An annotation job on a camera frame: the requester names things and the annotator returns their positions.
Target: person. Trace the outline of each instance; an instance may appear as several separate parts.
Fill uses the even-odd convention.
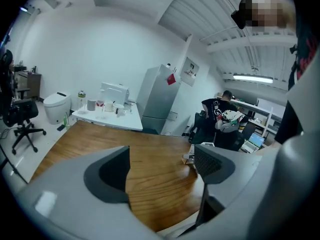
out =
[[[231,15],[240,29],[245,26],[289,28],[296,33],[296,60],[288,80],[288,90],[299,80],[316,54],[319,40],[309,25],[302,20],[292,0],[241,0],[239,10]],[[262,155],[269,148],[279,148],[286,140],[302,132],[302,127],[289,102],[274,138],[275,142],[258,152]]]
[[[232,92],[224,91],[221,99],[209,98],[202,101],[202,106],[205,111],[205,121],[203,126],[194,136],[191,144],[201,144],[202,142],[213,142],[215,138],[217,117],[226,110],[237,111],[235,105],[230,104]]]

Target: cup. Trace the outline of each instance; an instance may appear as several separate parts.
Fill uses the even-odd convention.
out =
[[[115,111],[116,114],[121,114],[124,111],[124,108],[125,108],[124,105],[117,104],[117,103],[113,104],[113,106],[114,106],[114,109],[115,109],[114,111]]]
[[[114,110],[114,104],[112,102],[107,102],[104,110],[107,112],[112,112]]]

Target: shelf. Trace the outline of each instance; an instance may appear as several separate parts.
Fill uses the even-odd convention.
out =
[[[261,124],[261,123],[259,123],[257,121],[254,121],[252,119],[249,119],[249,122],[252,123],[252,124],[255,124],[256,126],[259,126],[259,127],[263,128],[263,129],[266,128],[263,124]]]
[[[267,128],[266,130],[269,131],[269,132],[271,132],[271,133],[273,133],[273,134],[277,134],[277,132],[276,132],[275,130],[272,130],[272,129],[270,129],[270,128]]]
[[[276,115],[276,114],[272,114],[271,115],[271,119],[274,120],[274,121],[277,121],[278,123],[281,123],[282,121],[282,117]]]
[[[259,132],[259,131],[257,131],[257,130],[256,130],[254,133],[255,133],[256,135],[260,136],[260,137],[262,137],[262,134],[263,134],[263,132]]]
[[[260,115],[263,115],[263,116],[269,116],[269,114],[271,113],[270,111],[266,110],[266,109],[263,109],[261,107],[258,107],[258,106],[255,106],[255,105],[251,105],[249,103],[245,103],[245,102],[242,102],[242,101],[238,101],[238,100],[235,100],[235,99],[232,99],[230,100],[230,103],[231,104],[234,104],[236,106],[240,106],[240,107],[243,107],[243,108],[246,108],[250,111],[253,111],[253,112],[256,112]]]

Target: ceiling light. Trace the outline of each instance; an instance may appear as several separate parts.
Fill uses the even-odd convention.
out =
[[[263,83],[269,83],[269,84],[272,84],[274,82],[274,79],[272,77],[250,75],[250,74],[234,74],[233,78],[237,80],[257,81],[257,82],[263,82]]]
[[[21,10],[21,11],[24,11],[24,12],[28,12],[28,9],[25,8],[25,7],[23,7],[23,6],[20,7],[20,10]]]

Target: black office chair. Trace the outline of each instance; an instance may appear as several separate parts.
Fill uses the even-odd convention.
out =
[[[242,131],[242,135],[246,140],[249,140],[251,135],[255,132],[256,125],[248,122]]]
[[[16,96],[16,83],[14,74],[9,69],[9,65],[11,64],[12,60],[13,55],[11,51],[6,50],[6,53],[3,55],[0,61],[0,112],[2,113],[3,122],[6,126],[12,127],[15,124],[20,126],[13,131],[14,135],[17,136],[17,139],[12,145],[12,153],[14,155],[17,153],[15,147],[24,136],[27,137],[33,148],[33,151],[38,152],[38,149],[34,146],[29,134],[42,132],[43,135],[46,135],[47,133],[44,129],[30,129],[35,127],[35,125],[30,122],[30,119],[35,118],[39,114],[37,105],[34,101],[32,101],[30,98],[23,99],[24,93],[30,89],[18,89],[17,92],[20,93],[21,100],[13,101],[13,98]]]

